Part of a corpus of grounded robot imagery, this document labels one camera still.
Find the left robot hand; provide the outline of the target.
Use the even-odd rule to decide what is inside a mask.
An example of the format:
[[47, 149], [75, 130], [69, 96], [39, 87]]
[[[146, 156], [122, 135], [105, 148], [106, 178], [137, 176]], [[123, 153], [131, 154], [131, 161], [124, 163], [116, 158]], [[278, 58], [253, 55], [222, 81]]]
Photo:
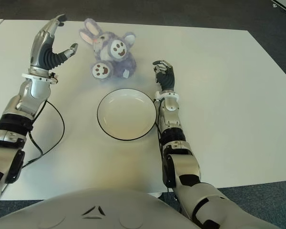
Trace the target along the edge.
[[60, 14], [49, 20], [36, 34], [31, 48], [29, 73], [35, 75], [47, 75], [48, 71], [61, 65], [76, 54], [78, 44], [74, 43], [70, 48], [61, 53], [53, 52], [55, 32], [66, 22], [65, 14]]

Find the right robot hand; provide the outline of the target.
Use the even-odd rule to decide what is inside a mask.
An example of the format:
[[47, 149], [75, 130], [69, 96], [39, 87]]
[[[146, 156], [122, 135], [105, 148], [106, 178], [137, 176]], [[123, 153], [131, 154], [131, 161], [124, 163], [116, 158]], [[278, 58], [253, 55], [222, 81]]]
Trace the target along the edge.
[[155, 80], [160, 84], [162, 91], [174, 91], [175, 76], [173, 66], [165, 60], [153, 62]]

